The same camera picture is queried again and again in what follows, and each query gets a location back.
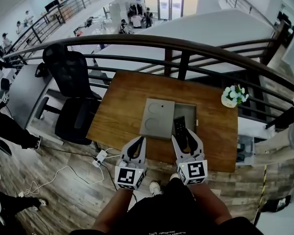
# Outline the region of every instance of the chair seat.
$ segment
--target chair seat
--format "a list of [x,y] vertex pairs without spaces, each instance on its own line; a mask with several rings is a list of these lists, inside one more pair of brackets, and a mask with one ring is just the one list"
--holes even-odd
[[95,99],[67,99],[55,126],[55,134],[69,142],[90,144],[92,141],[86,135],[99,105]]

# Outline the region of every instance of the potted flower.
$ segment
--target potted flower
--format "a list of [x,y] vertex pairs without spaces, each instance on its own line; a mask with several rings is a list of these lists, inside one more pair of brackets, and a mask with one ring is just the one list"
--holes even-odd
[[240,85],[232,85],[225,88],[221,96],[221,103],[226,107],[234,108],[237,104],[246,102],[248,96]]

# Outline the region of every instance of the table top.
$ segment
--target table top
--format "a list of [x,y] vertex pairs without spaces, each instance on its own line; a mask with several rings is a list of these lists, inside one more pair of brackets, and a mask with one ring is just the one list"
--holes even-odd
[[[238,111],[221,104],[222,90],[195,82],[132,71],[118,71],[91,124],[87,138],[121,150],[139,136],[147,98],[196,105],[196,134],[208,169],[233,172],[237,154]],[[172,141],[147,138],[146,157],[173,164]]]
[[23,129],[30,123],[35,108],[46,93],[51,74],[35,77],[38,65],[24,65],[9,90],[8,108],[13,119]]

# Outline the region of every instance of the chair backrest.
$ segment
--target chair backrest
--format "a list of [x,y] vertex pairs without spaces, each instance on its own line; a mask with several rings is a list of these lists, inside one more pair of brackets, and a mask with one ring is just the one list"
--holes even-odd
[[53,44],[44,50],[43,60],[63,96],[94,97],[89,85],[86,59],[81,53],[68,51],[63,44]]

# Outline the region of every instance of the beige pants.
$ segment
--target beige pants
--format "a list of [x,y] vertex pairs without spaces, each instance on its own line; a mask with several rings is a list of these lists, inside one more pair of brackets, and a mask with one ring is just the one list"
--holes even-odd
[[[294,159],[294,150],[290,146],[288,137],[289,129],[279,132],[273,138],[256,143],[254,166],[281,163],[289,159]],[[276,150],[270,154],[266,151]]]

